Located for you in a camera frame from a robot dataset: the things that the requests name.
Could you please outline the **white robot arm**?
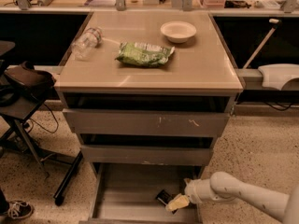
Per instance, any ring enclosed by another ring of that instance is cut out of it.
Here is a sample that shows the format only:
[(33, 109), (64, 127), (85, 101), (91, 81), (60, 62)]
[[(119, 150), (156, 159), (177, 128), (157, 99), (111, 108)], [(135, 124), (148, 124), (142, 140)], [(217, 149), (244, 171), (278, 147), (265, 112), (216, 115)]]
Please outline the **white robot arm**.
[(189, 203), (225, 203), (240, 199), (282, 224), (299, 224), (299, 186), (285, 194), (242, 182), (225, 172), (216, 172), (208, 179), (185, 178), (184, 181), (184, 193), (166, 205), (167, 211), (184, 208)]

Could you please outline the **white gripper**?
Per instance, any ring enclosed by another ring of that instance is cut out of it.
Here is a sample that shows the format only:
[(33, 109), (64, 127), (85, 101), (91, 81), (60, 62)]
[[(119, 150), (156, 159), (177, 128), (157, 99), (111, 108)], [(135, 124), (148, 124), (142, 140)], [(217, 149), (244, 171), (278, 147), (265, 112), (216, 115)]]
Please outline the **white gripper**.
[(210, 187), (209, 179), (190, 179), (184, 178), (186, 184), (185, 195), (178, 194), (165, 207), (169, 212), (176, 211), (189, 205), (189, 203), (197, 204), (205, 201), (212, 201), (215, 192)]

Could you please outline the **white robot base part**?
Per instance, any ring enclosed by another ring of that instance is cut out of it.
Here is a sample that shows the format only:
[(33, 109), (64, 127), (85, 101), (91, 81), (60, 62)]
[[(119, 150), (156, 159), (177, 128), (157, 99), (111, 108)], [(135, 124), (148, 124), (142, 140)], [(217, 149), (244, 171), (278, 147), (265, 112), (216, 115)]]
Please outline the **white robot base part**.
[(291, 80), (299, 78), (299, 65), (292, 63), (275, 63), (258, 68), (263, 75), (262, 86), (281, 91)]

